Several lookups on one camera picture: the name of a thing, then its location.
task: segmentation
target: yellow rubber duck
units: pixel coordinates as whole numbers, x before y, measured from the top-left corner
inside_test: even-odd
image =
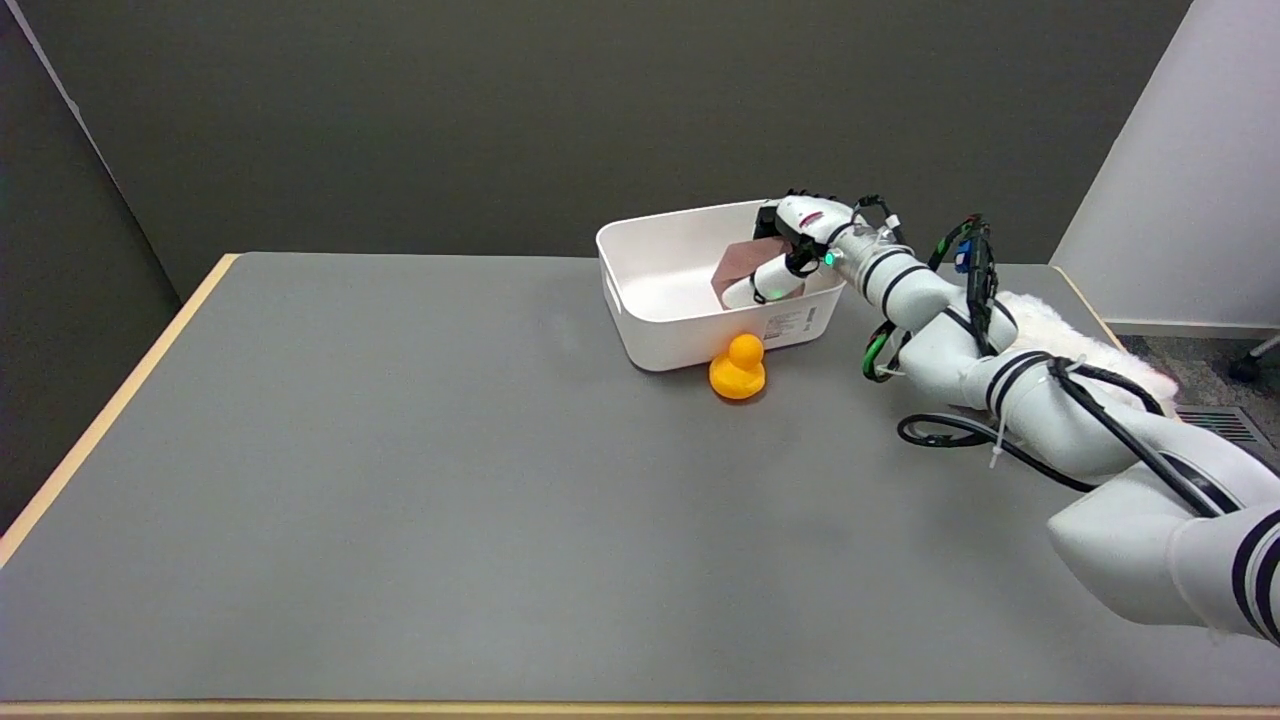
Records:
[[[764,389],[764,343],[754,334],[740,334],[728,352],[712,360],[712,389],[728,400],[746,400]]]

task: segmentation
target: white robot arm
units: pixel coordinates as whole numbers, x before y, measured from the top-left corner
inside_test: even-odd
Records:
[[[788,193],[767,202],[755,236],[781,234],[794,250],[726,290],[724,304],[783,297],[831,266],[890,328],[910,333],[897,361],[913,384],[947,405],[988,411],[1001,425],[996,433],[956,419],[952,427],[974,434],[923,436],[915,424],[943,416],[913,416],[899,427],[905,439],[936,447],[993,439],[1057,482],[1088,491],[1050,520],[1050,538],[1080,583],[1117,615],[1280,644],[1280,477],[1239,446],[1165,418],[1155,401],[1134,410],[1076,379],[1143,393],[1123,377],[1047,352],[1005,352],[1018,325],[995,301],[995,270],[980,258],[984,237],[972,249],[978,263],[961,288],[915,259],[882,202],[887,220],[873,227],[861,214],[865,200],[849,206]],[[1021,447],[1004,439],[1006,428]]]

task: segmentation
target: gray table top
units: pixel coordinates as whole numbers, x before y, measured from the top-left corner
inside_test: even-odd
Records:
[[[0,570],[0,700],[1280,703],[1075,582],[1069,491],[899,441],[878,320],[731,406],[627,363],[594,260],[243,256]]]

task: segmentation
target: white plastic bin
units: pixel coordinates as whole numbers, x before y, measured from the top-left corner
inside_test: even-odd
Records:
[[[808,342],[827,329],[844,279],[828,268],[804,295],[724,310],[712,274],[735,242],[751,240],[763,200],[618,220],[600,228],[604,296],[627,356],[645,370],[708,363],[741,333],[765,348]]]

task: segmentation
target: chair leg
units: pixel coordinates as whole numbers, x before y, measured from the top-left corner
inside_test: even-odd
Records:
[[[1231,360],[1231,364],[1226,369],[1226,374],[1229,374],[1233,380],[1252,383],[1258,379],[1258,375],[1262,373],[1262,369],[1258,368],[1258,359],[1277,345],[1280,345],[1280,334],[1248,351],[1244,356]]]

